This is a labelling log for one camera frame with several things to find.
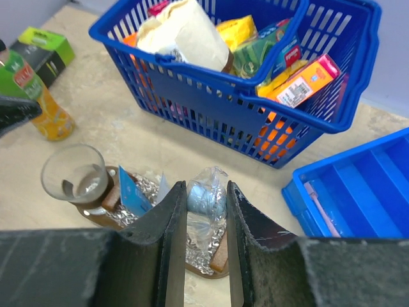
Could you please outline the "clear plastic cup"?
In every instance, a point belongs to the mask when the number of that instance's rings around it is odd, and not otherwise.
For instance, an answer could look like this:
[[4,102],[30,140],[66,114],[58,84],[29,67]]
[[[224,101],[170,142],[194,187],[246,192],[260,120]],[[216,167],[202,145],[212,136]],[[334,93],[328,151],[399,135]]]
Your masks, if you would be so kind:
[[60,148],[46,160],[40,179],[49,196],[85,204],[103,195],[110,177],[104,158],[96,148],[74,144]]

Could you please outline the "pink toothbrush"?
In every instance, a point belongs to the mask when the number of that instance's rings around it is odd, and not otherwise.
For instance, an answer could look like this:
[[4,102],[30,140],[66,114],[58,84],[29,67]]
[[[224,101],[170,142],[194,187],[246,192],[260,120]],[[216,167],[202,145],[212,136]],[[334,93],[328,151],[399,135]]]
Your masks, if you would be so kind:
[[310,198],[312,199],[312,201],[314,202],[314,204],[316,205],[317,209],[319,210],[326,226],[328,227],[328,229],[330,230],[330,233],[333,237],[340,237],[340,233],[336,230],[332,220],[329,218],[329,216],[327,215],[327,213],[325,212],[325,210],[323,209],[319,198],[318,198],[318,194],[315,191],[314,187],[309,183],[306,182],[304,184],[304,187],[307,191],[307,193],[309,194]]

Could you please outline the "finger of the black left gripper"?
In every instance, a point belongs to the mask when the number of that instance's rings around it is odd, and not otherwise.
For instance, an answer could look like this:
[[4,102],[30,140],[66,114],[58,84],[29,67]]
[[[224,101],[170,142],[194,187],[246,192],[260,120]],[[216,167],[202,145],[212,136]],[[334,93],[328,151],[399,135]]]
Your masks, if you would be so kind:
[[0,101],[0,136],[34,120],[42,114],[42,109],[35,100],[1,95]]

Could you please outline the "blue toothpaste tube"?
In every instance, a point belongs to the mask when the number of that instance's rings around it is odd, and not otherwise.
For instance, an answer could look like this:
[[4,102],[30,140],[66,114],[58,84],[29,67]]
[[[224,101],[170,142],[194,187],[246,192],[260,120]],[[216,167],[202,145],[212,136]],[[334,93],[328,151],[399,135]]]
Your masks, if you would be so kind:
[[137,217],[145,215],[153,205],[121,166],[118,171],[121,204]]

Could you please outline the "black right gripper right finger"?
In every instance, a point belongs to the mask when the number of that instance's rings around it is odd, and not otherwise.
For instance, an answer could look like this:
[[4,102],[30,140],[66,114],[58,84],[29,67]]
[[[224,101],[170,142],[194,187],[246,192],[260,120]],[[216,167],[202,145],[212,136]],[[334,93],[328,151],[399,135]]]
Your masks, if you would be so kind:
[[233,306],[407,306],[408,241],[303,237],[227,186]]

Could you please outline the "clear acrylic toothbrush holder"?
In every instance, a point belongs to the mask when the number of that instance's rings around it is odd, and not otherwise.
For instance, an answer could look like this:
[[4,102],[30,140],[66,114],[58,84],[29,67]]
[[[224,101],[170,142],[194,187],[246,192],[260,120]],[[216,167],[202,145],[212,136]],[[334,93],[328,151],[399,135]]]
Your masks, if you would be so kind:
[[[102,206],[115,225],[124,228],[142,217],[170,191],[167,178],[155,180],[120,169],[109,174],[116,181]],[[229,274],[226,220],[211,223],[206,216],[188,213],[186,268],[204,278],[218,279]]]

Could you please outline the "white toothbrush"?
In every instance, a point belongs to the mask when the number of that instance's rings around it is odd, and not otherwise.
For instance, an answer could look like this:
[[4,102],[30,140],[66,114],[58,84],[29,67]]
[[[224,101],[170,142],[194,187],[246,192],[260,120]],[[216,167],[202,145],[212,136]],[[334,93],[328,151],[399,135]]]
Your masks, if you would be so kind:
[[200,171],[187,186],[187,233],[202,251],[226,220],[228,174],[218,166]]

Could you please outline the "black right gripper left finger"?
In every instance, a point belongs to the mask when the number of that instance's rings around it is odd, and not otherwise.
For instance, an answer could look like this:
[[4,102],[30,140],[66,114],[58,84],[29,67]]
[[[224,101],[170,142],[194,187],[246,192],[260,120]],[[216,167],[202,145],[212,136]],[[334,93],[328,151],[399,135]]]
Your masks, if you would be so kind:
[[1,233],[2,306],[182,306],[187,187],[127,228]]

